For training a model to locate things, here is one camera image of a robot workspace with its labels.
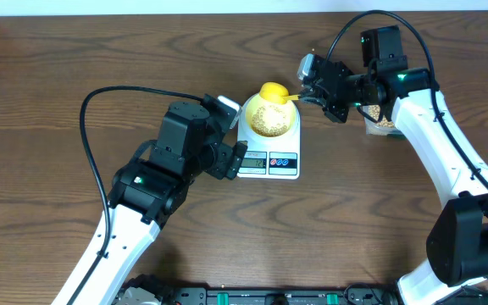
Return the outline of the yellow measuring scoop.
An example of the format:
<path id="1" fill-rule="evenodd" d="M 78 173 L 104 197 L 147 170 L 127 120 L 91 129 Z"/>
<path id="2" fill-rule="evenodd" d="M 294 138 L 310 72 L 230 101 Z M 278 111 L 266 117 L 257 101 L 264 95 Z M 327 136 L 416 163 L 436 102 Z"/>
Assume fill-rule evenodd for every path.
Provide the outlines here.
<path id="1" fill-rule="evenodd" d="M 271 103 L 286 104 L 299 99 L 298 95 L 291 95 L 288 90 L 276 82 L 266 82 L 262 85 L 259 96 Z"/>

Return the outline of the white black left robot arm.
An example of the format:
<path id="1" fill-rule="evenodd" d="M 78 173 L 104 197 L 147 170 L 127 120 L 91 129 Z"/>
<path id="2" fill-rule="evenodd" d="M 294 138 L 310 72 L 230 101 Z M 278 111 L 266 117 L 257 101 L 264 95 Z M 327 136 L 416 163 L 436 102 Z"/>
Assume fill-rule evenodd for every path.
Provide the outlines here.
<path id="1" fill-rule="evenodd" d="M 110 304 L 137 259 L 156 240 L 202 173 L 232 180 L 247 146 L 223 142 L 241 106 L 224 96 L 173 102 L 155 140 L 143 142 L 114 175 L 107 208 L 57 304 Z"/>

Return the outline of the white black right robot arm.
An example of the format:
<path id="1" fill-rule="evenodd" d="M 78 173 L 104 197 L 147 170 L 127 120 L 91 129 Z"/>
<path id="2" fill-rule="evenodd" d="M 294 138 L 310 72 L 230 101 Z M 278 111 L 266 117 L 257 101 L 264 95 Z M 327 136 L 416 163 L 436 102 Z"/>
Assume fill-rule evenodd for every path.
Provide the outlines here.
<path id="1" fill-rule="evenodd" d="M 426 259 L 397 282 L 402 304 L 466 302 L 488 280 L 488 165 L 451 116 L 427 68 L 411 69 L 397 26 L 361 35 L 365 72 L 309 54 L 297 71 L 300 98 L 336 123 L 351 108 L 380 115 L 410 142 L 441 202 L 426 240 Z"/>

